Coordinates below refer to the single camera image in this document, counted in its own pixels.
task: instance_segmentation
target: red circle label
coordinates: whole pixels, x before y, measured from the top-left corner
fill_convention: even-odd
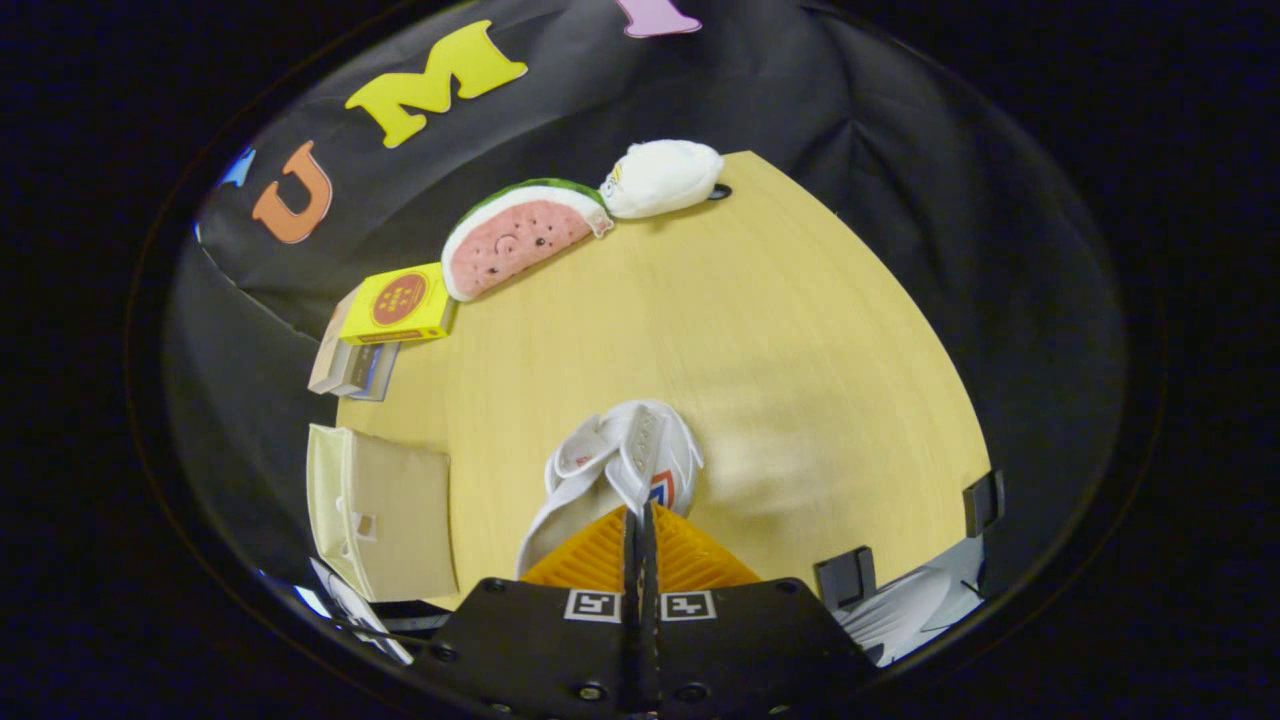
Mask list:
[[[387,283],[374,300],[374,324],[385,328],[408,318],[426,297],[426,275],[404,273]]]

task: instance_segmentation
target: white sneaker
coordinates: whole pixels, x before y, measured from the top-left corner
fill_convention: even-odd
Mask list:
[[[876,666],[884,667],[920,644],[915,637],[942,607],[951,582],[946,570],[925,565],[833,615],[849,637],[864,652],[872,653]]]
[[[644,518],[644,506],[650,500],[687,515],[701,466],[701,447],[669,405],[634,400],[603,418],[588,418],[547,459],[547,502],[534,516],[520,546],[516,578],[524,577],[554,550],[538,547],[539,529],[557,510],[590,489],[602,469],[627,509]]]

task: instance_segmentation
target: pink watermelon flesh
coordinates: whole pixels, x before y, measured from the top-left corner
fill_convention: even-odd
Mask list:
[[[522,202],[471,231],[453,251],[453,284],[479,297],[521,272],[591,234],[567,205],[549,200]]]

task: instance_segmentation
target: green rind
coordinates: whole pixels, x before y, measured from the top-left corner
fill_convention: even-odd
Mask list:
[[[525,181],[525,182],[521,182],[521,183],[507,186],[507,187],[499,190],[498,192],[494,192],[489,197],[485,197],[480,202],[476,202],[475,205],[471,206],[470,210],[467,210],[467,213],[465,215],[462,215],[461,218],[458,218],[458,222],[454,223],[453,227],[457,228],[458,225],[461,225],[462,223],[465,223],[467,218],[470,218],[471,215],[474,215],[476,213],[476,210],[484,208],[485,205],[489,205],[490,202],[494,202],[495,200],[500,199],[503,195],[507,195],[508,192],[511,192],[513,190],[520,190],[522,187],[535,187],[535,186],[536,187],[558,187],[561,190],[572,190],[575,192],[580,192],[580,193],[590,197],[591,200],[595,201],[596,205],[599,205],[600,208],[604,208],[604,199],[600,197],[600,193],[596,192],[595,188],[593,188],[593,187],[586,187],[585,184],[576,183],[573,181],[561,179],[561,178],[534,178],[534,179],[530,179],[530,181]]]

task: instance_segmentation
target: orange gripper pad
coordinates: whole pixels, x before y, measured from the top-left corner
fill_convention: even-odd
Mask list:
[[[521,582],[556,588],[625,592],[622,536],[626,506],[582,528],[530,568]]]
[[[658,592],[691,592],[758,583],[760,578],[689,520],[653,503]]]

